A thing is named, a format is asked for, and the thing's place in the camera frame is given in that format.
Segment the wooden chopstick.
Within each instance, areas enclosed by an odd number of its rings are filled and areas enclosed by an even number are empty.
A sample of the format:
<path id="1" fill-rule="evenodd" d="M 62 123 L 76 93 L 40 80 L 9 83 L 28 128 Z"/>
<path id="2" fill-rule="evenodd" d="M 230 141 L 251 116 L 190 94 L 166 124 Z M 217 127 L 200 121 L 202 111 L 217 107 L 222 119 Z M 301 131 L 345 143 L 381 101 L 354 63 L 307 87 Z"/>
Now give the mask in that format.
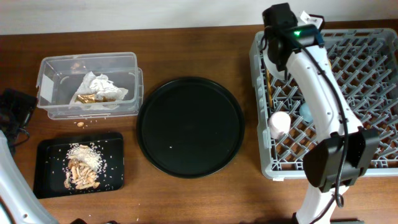
<path id="1" fill-rule="evenodd" d="M 273 100 L 272 100 L 272 87 L 271 87 L 270 80 L 271 80 L 270 73 L 269 73 L 268 69 L 266 69 L 266 81 L 267 81 L 267 92 L 268 92 L 268 98 L 269 98 L 269 105 L 270 105 L 270 108 L 273 109 L 274 105 L 273 105 Z"/>

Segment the light blue plastic cup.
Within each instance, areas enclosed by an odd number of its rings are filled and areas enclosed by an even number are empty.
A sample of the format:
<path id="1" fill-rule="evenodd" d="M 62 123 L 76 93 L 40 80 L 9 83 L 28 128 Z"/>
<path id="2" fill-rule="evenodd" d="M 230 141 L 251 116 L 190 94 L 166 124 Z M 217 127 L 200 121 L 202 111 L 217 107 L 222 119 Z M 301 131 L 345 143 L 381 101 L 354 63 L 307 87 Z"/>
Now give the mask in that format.
<path id="1" fill-rule="evenodd" d="M 313 117 L 307 103 L 303 103 L 301 105 L 299 108 L 299 114 L 305 122 L 310 123 L 313 121 Z"/>

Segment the pink plastic cup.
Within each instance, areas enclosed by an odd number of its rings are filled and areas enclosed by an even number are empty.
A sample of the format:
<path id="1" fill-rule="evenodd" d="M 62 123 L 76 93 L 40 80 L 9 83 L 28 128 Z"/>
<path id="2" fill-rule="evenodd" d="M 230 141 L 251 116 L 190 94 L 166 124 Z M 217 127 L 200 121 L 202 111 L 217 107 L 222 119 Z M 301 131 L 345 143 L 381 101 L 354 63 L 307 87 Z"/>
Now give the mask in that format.
<path id="1" fill-rule="evenodd" d="M 291 118 L 284 111 L 277 111 L 271 115 L 268 121 L 272 139 L 280 139 L 290 131 Z"/>

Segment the white napkin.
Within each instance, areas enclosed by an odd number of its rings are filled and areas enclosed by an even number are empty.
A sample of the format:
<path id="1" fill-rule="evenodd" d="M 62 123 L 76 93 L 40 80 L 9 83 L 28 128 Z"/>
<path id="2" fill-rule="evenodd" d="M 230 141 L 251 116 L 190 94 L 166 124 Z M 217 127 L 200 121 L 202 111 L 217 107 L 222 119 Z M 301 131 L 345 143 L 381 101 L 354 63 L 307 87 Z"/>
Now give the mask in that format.
<path id="1" fill-rule="evenodd" d="M 72 96 L 69 109 L 72 107 L 79 107 L 83 104 L 78 99 L 79 96 L 90 96 L 88 104 L 95 104 L 94 106 L 83 106 L 82 110 L 115 110 L 119 108 L 117 104 L 106 104 L 110 101 L 123 101 L 129 90 L 127 88 L 117 87 L 107 75 L 95 75 L 93 72 L 88 72 L 83 81 L 78 87 L 77 91 Z"/>

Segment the gold snack wrapper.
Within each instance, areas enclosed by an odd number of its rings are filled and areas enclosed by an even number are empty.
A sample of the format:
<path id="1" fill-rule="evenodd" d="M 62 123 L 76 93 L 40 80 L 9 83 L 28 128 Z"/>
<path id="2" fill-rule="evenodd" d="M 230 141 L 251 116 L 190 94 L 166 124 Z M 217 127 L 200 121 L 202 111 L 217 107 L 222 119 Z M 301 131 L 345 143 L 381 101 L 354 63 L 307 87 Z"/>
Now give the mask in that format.
<path id="1" fill-rule="evenodd" d="M 77 95 L 75 102 L 80 102 L 83 104 L 87 103 L 102 103 L 102 102 L 109 102 L 115 101 L 114 98 L 106 98 L 105 96 L 97 96 L 96 94 L 91 95 Z"/>

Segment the food scraps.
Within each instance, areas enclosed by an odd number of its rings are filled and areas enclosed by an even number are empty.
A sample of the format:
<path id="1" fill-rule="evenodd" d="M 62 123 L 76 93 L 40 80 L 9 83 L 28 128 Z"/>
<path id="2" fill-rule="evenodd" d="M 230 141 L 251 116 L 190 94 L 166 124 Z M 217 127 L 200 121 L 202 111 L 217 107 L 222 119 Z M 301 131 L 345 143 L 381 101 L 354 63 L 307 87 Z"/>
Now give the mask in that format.
<path id="1" fill-rule="evenodd" d="M 67 151 L 64 187 L 68 190 L 93 190 L 98 189 L 101 181 L 100 175 L 105 174 L 108 166 L 103 147 L 94 142 L 86 144 L 71 143 Z"/>

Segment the grey plate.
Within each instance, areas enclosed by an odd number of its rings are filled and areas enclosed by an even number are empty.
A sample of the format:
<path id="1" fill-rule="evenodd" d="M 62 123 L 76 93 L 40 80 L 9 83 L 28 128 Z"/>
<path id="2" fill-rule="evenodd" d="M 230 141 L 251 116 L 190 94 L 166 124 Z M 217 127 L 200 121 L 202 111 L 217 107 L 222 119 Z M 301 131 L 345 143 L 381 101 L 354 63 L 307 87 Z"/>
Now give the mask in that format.
<path id="1" fill-rule="evenodd" d="M 273 77 L 280 80 L 285 80 L 285 70 L 278 71 L 276 64 L 271 62 L 271 60 L 269 59 L 268 50 L 269 47 L 266 47 L 266 49 L 262 51 L 265 67 Z"/>

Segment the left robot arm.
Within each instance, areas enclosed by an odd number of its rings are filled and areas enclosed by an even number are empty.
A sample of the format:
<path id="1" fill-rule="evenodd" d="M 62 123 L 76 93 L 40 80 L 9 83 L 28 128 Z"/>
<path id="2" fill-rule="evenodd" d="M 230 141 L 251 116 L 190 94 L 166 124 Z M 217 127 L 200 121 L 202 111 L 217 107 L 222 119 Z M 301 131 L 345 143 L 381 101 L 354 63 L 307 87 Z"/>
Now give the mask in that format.
<path id="1" fill-rule="evenodd" d="M 1 93 L 1 223 L 57 223 L 41 205 L 14 162 L 16 147 L 30 134 L 37 98 L 7 88 Z"/>

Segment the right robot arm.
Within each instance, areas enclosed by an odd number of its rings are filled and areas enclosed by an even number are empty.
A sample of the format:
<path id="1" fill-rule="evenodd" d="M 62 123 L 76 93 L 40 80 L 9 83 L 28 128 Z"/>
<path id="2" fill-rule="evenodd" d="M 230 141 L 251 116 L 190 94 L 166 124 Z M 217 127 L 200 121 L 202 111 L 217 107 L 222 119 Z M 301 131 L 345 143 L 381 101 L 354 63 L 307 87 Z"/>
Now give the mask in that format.
<path id="1" fill-rule="evenodd" d="M 292 223 L 330 223 L 343 194 L 362 177 L 379 145 L 379 134 L 366 129 L 347 104 L 331 71 L 322 17 L 299 25 L 288 3 L 262 13 L 261 42 L 267 71 L 276 78 L 292 77 L 307 103 L 315 125 L 317 145 L 303 158 L 309 182 Z"/>

